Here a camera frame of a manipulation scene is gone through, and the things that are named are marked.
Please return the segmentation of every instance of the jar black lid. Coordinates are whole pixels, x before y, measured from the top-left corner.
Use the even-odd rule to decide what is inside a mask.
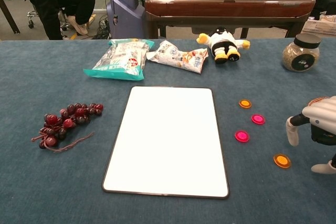
[[[314,49],[319,47],[321,39],[312,34],[298,34],[294,43],[299,47]]]

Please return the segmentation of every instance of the grapes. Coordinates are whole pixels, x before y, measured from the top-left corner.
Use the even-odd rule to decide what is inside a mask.
[[[95,107],[95,109],[97,109],[97,110],[103,110],[103,109],[104,109],[103,104],[97,104],[97,105],[94,106],[94,107]]]
[[[57,145],[57,139],[53,136],[49,136],[46,138],[46,145],[49,147],[53,147]]]
[[[74,126],[74,122],[71,119],[65,119],[63,122],[64,128],[72,128]]]
[[[62,117],[63,120],[69,118],[69,112],[68,112],[68,110],[66,110],[66,109],[61,109],[61,110],[59,111],[59,113],[61,114],[61,117]]]
[[[86,114],[86,109],[83,108],[78,108],[75,111],[75,116],[83,116]]]
[[[69,115],[74,114],[76,107],[73,104],[68,105],[67,107]]]
[[[82,125],[90,123],[90,116],[101,116],[103,108],[102,104],[91,103],[87,106],[85,103],[75,103],[69,104],[66,109],[61,109],[59,111],[60,117],[54,114],[45,114],[44,127],[39,130],[39,136],[32,138],[32,142],[41,139],[39,143],[41,149],[55,147],[58,145],[59,141],[66,138],[67,130],[76,127],[77,124]],[[74,143],[63,148],[51,150],[62,152],[67,150],[67,148],[73,147]]]
[[[76,117],[76,122],[78,124],[84,124],[85,123],[85,118],[83,116],[78,116],[78,117]]]
[[[95,111],[95,115],[97,115],[97,116],[101,116],[101,110],[96,110],[96,111]]]
[[[79,109],[79,108],[81,108],[82,107],[82,104],[80,104],[80,103],[75,103],[75,108],[76,109]]]

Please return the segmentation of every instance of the jar label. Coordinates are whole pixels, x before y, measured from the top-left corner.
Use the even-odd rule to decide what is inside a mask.
[[[292,68],[297,71],[304,71],[309,69],[314,65],[315,58],[313,55],[310,54],[303,54],[295,57],[292,61]]]

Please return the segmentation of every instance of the snack bag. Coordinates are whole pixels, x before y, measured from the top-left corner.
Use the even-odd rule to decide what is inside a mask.
[[[160,64],[201,73],[203,63],[208,57],[208,50],[204,48],[182,52],[175,45],[165,40],[160,43],[160,47],[156,52],[148,52],[146,57],[148,60]]]
[[[144,79],[145,55],[154,45],[149,40],[111,40],[111,47],[93,69],[84,69],[91,77],[140,81]]]

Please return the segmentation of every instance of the glass jar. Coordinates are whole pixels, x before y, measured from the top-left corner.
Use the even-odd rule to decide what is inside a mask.
[[[282,53],[283,65],[294,72],[304,72],[320,58],[321,39],[311,34],[298,34]]]

